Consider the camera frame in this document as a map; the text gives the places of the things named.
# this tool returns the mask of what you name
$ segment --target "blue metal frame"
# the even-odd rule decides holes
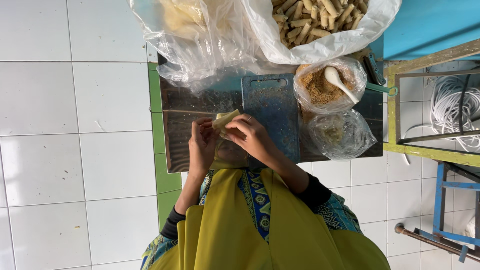
[[[474,244],[475,246],[480,246],[480,235],[476,235],[477,238],[468,237],[456,233],[444,232],[444,213],[445,213],[445,189],[446,188],[456,188],[456,189],[468,189],[472,191],[480,191],[480,184],[478,183],[456,183],[456,182],[447,182],[446,173],[448,167],[445,163],[438,163],[437,167],[437,184],[435,188],[435,208],[433,214],[433,229],[432,234],[426,233],[422,230],[419,230],[419,234],[430,240],[439,242],[440,238],[449,238],[452,240],[457,240],[469,244]],[[462,247],[462,253],[460,255],[460,261],[465,261],[465,255],[467,254],[468,247],[464,245]]]

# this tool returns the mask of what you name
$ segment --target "hand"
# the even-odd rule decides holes
[[[230,140],[267,166],[273,158],[283,155],[268,136],[265,127],[248,114],[234,117],[225,127],[227,130],[238,128],[245,136],[227,133]]]
[[[205,177],[215,157],[215,143],[219,134],[220,130],[213,130],[210,117],[202,117],[192,122],[192,137],[188,141],[189,173]]]

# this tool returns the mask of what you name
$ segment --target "metal tabletop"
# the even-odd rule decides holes
[[[372,42],[369,47],[383,70],[383,35]],[[165,58],[158,56],[158,64],[164,64]],[[188,140],[192,134],[192,121],[200,117],[215,118],[217,113],[242,110],[241,78],[226,77],[208,89],[193,93],[187,87],[176,87],[160,77],[162,112],[165,133],[165,149],[168,173],[186,172],[189,169]],[[372,147],[361,157],[379,157],[383,155],[383,95],[369,89],[360,102],[353,107],[368,123],[377,139]],[[300,144],[301,162],[329,160],[320,153],[312,153]],[[246,152],[229,141],[219,139],[216,158],[211,169],[246,167]]]

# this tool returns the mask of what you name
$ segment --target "green tile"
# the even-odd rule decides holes
[[[163,114],[152,112],[153,151],[155,154],[165,153],[165,136],[163,133]]]
[[[150,82],[150,108],[152,112],[162,112],[162,95],[160,93],[160,80],[156,70],[148,71]]]
[[[156,70],[158,63],[148,62],[148,70]]]
[[[165,192],[156,196],[156,201],[158,203],[158,225],[160,225],[160,230],[162,230],[163,225],[165,225],[168,214],[172,211],[173,206],[177,202],[180,192],[181,189]]]
[[[180,173],[167,173],[165,154],[155,154],[155,174],[157,194],[181,188]]]

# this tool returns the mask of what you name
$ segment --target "white spoon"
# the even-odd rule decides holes
[[[340,81],[340,77],[338,76],[338,71],[334,67],[326,67],[325,68],[325,78],[327,81],[336,87],[340,88],[345,94],[353,101],[354,104],[357,104],[359,100],[357,97]]]

